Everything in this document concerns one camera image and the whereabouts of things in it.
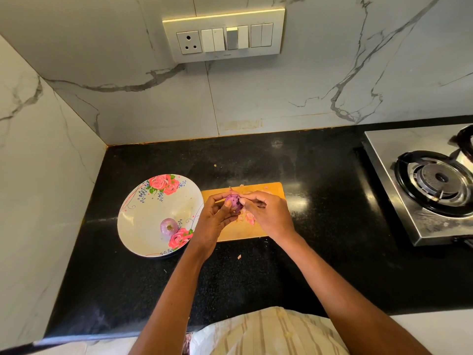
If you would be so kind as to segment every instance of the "white floral plate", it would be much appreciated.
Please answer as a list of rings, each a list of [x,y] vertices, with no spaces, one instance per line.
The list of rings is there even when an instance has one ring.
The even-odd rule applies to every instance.
[[[118,213],[118,235],[135,254],[157,257],[183,247],[192,238],[203,208],[202,193],[190,179],[177,174],[152,177],[126,197]],[[171,238],[160,230],[166,218],[179,230]]]

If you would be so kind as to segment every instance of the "wooden chopping board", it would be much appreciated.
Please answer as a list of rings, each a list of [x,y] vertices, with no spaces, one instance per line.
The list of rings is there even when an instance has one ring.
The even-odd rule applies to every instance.
[[[269,192],[274,195],[278,195],[281,198],[286,199],[284,196],[284,191],[282,189],[282,184],[280,182],[275,183],[263,183],[255,185],[242,185],[240,187],[232,187],[233,190],[240,193],[249,193],[254,191],[264,191]],[[229,191],[229,188],[221,189],[211,189],[208,191],[202,191],[202,196],[204,202],[207,201],[209,196],[223,193]],[[259,238],[266,237],[267,234],[263,231],[258,222],[250,224],[244,218],[242,220],[238,219],[231,222],[225,228],[223,228],[220,237],[217,241],[227,241],[227,240],[236,240],[236,239],[248,239],[248,238]]]

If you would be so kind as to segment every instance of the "black granite countertop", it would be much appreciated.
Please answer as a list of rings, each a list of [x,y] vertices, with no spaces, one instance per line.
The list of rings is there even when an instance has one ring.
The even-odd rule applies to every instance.
[[[121,243],[116,222],[127,194],[163,173],[202,190],[281,182],[296,230],[389,314],[473,307],[473,250],[413,247],[360,142],[367,130],[472,122],[461,116],[110,147],[45,337],[133,336],[143,328],[182,253],[137,256]],[[325,315],[270,238],[218,243],[199,276],[189,329],[274,305]]]

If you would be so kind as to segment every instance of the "gas stove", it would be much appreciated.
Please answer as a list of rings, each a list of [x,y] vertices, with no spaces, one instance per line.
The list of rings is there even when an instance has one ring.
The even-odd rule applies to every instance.
[[[365,150],[415,246],[473,237],[473,125],[367,131]]]

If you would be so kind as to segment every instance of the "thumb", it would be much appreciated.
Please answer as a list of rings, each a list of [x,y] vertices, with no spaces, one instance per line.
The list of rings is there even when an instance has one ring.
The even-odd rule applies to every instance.
[[[251,200],[246,199],[246,198],[240,198],[240,203],[243,204],[243,206],[250,211],[253,215],[257,215],[261,210],[253,203]]]
[[[230,213],[232,206],[232,201],[228,200],[223,203],[222,207],[219,209],[219,211],[216,213],[215,217],[218,221],[223,221],[225,217]]]

